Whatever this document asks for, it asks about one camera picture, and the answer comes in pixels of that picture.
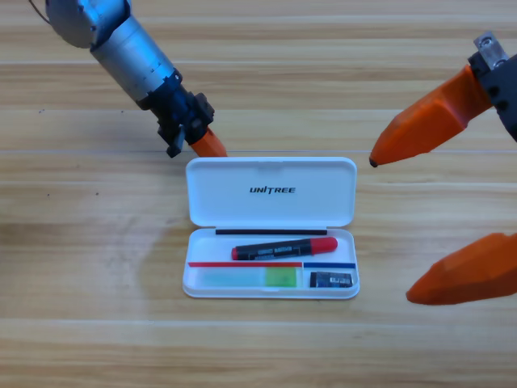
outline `black marker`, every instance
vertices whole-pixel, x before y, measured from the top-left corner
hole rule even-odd
[[[334,237],[304,238],[303,240],[245,245],[232,249],[233,260],[286,259],[335,251],[338,240]]]

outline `red strip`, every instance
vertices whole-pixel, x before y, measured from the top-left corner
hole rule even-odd
[[[301,268],[301,262],[290,262],[290,263],[270,263],[270,262],[258,262],[258,261],[211,261],[211,262],[202,262],[202,261],[193,261],[190,262],[189,267],[298,267]]]

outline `pencil case lid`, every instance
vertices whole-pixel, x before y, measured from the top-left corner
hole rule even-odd
[[[300,229],[348,225],[357,167],[348,158],[196,158],[187,165],[198,226]]]

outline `wood grain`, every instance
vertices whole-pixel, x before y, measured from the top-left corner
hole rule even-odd
[[[216,108],[233,156],[338,155],[359,169],[362,289],[348,302],[196,300],[181,288],[186,149],[27,2],[0,3],[0,386],[514,387],[517,299],[410,304],[438,259],[515,233],[517,148],[491,110],[431,154],[373,169],[403,108],[511,0],[134,1]]]

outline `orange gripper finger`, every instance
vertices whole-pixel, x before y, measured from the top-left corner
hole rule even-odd
[[[467,65],[393,119],[377,140],[370,163],[377,167],[430,152],[490,107],[489,96]]]
[[[517,234],[490,234],[434,264],[406,296],[454,305],[517,293]]]
[[[225,146],[210,128],[207,128],[202,138],[190,146],[201,157],[228,156]]]

